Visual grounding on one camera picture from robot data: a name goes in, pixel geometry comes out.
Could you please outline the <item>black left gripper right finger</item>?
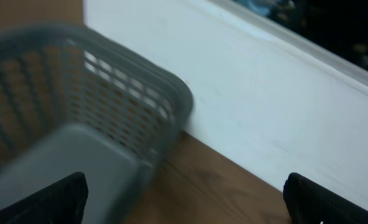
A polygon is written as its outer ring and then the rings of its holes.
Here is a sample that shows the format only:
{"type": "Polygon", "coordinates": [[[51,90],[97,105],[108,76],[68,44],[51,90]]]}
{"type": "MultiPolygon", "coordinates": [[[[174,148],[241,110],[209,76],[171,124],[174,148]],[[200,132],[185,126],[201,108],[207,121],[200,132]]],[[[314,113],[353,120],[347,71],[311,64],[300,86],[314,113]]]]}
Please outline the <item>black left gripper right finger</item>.
{"type": "Polygon", "coordinates": [[[368,211],[306,177],[292,172],[283,199],[295,224],[368,224],[368,211]]]}

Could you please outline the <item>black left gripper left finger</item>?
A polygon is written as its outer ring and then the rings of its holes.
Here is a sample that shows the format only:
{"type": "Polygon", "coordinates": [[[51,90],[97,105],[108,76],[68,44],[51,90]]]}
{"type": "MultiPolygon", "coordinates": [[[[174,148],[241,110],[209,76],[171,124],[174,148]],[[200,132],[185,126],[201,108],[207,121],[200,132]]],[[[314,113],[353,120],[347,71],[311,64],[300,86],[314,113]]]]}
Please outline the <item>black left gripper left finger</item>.
{"type": "Polygon", "coordinates": [[[0,209],[0,223],[81,224],[87,199],[85,174],[75,172],[0,209]]]}

